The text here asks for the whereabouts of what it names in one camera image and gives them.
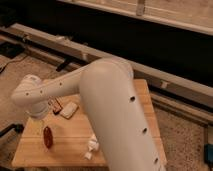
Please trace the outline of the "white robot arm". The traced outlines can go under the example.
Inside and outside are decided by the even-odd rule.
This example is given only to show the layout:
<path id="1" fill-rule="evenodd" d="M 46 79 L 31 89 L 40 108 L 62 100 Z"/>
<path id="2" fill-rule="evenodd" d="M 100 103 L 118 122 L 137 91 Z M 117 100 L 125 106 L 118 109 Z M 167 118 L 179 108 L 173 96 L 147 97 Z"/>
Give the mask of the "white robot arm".
<path id="1" fill-rule="evenodd" d="M 51 98 L 78 93 L 110 171 L 166 171 L 127 60 L 102 58 L 47 82 L 25 76 L 11 99 L 43 118 Z"/>

